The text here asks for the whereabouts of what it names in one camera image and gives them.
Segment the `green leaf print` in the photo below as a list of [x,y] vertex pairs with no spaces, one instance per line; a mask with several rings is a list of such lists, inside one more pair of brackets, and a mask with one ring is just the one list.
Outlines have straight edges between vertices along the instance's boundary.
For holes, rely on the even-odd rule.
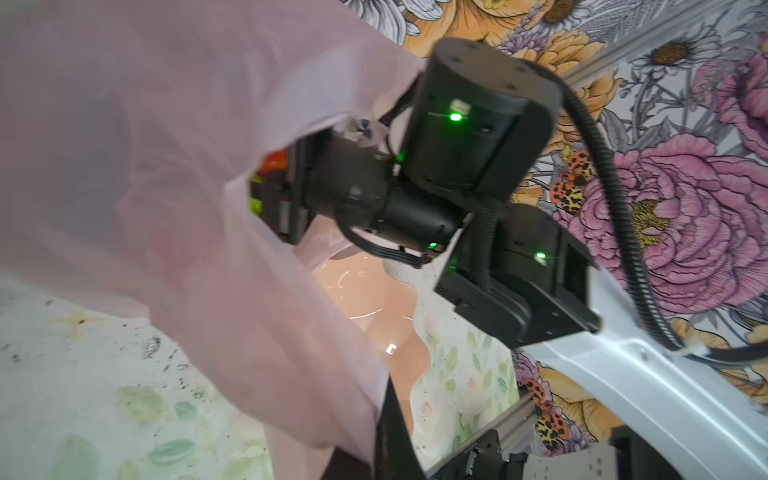
[[195,444],[191,440],[173,440],[149,452],[147,460],[160,467],[168,467],[182,462],[194,453],[194,449]]
[[445,359],[445,371],[450,373],[453,371],[454,368],[456,368],[456,361],[458,360],[458,352],[456,351],[456,347],[453,347],[450,352],[448,352],[448,357]]
[[493,371],[488,369],[488,372],[485,374],[485,378],[482,380],[482,388],[487,389],[489,386],[491,386],[491,382],[493,382]]
[[93,444],[77,435],[67,435],[58,446],[51,480],[96,480],[98,453]]

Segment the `white daisy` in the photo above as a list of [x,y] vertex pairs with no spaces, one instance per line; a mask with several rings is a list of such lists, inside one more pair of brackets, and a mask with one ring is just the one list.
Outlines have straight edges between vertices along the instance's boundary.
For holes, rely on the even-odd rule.
[[640,75],[650,74],[654,80],[664,75],[677,75],[695,64],[711,60],[722,52],[720,36],[713,28],[701,25],[695,35],[683,35],[651,52],[635,58],[632,69]]
[[592,16],[594,0],[555,0],[552,8],[541,17],[535,30],[552,36],[560,30],[575,30]]
[[438,3],[451,0],[341,0],[357,16],[368,22],[394,41],[403,45],[406,35],[417,37],[421,30],[415,24],[408,22],[403,16],[407,10],[422,20],[431,22],[442,17],[442,7]]

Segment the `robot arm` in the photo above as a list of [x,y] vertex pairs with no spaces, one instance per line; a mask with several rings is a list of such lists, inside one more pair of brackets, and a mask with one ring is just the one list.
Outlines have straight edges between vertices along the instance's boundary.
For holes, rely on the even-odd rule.
[[[680,355],[687,349],[656,306],[613,154],[575,95],[537,65],[451,38],[404,98],[386,116],[413,103],[397,156],[330,131],[291,147],[278,179],[290,208],[272,215],[273,229],[297,243],[319,214],[362,250],[434,269],[435,291],[456,314],[578,382],[685,477],[768,477],[768,419],[710,368],[763,358],[768,346]],[[545,212],[507,204],[563,102],[598,169],[631,298]],[[379,459],[403,473],[409,442],[403,451],[386,441],[402,439],[397,415],[379,426]]]

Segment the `floral wallpaper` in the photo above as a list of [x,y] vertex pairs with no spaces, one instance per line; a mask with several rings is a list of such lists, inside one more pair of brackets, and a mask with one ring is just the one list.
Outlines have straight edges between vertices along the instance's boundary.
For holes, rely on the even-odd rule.
[[[416,55],[445,36],[470,38],[564,74],[681,1],[344,3]],[[766,14],[766,0],[722,2],[577,90],[615,152],[660,306],[680,335],[720,348],[768,339]],[[567,115],[511,200],[551,213],[623,282],[599,180]],[[556,370],[524,351],[512,359],[518,387],[535,395],[546,455],[587,448],[621,424]],[[768,365],[720,373],[768,404]]]
[[[661,308],[680,335],[712,347],[768,338],[766,13],[766,2],[737,2],[593,82],[603,82],[602,96],[579,92],[615,152]],[[541,47],[527,32],[499,48],[541,63],[566,35]],[[624,283],[600,182],[569,127],[561,118],[512,200],[552,213]],[[537,398],[548,455],[606,439],[621,424],[586,390],[524,353],[515,355],[515,371]],[[768,403],[767,365],[721,373]]]

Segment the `white surface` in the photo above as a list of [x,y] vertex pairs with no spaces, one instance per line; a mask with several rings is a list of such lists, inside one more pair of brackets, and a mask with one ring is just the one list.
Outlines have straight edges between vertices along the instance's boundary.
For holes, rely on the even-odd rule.
[[600,400],[685,478],[768,478],[768,418],[711,368],[658,346],[635,323],[630,298],[590,270],[597,335],[525,347]]
[[604,443],[555,457],[529,455],[522,480],[617,480],[616,449]]
[[[156,352],[150,354],[157,345]],[[162,412],[144,424],[125,414],[120,388],[152,388]],[[196,415],[179,419],[189,402]],[[267,480],[263,429],[241,415],[146,319],[118,319],[58,300],[0,276],[0,478],[51,477],[68,435],[90,442],[98,479]],[[166,442],[189,439],[183,461],[153,465]],[[116,477],[124,462],[138,477]]]

